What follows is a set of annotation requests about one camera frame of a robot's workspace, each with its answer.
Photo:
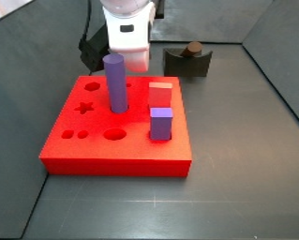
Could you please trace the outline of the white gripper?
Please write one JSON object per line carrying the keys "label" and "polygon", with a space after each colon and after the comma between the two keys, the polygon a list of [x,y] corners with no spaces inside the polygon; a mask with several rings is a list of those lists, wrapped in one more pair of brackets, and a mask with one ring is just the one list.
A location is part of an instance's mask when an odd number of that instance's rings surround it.
{"label": "white gripper", "polygon": [[150,68],[150,30],[156,18],[154,3],[105,3],[110,50],[125,56],[126,68],[146,72]]}

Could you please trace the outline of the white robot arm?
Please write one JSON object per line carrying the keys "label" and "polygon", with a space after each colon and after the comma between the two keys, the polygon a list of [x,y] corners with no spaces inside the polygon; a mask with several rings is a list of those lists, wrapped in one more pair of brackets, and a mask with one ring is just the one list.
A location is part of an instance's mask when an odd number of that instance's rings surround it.
{"label": "white robot arm", "polygon": [[134,72],[150,68],[150,30],[156,18],[152,0],[101,0],[108,21],[110,50],[125,56]]}

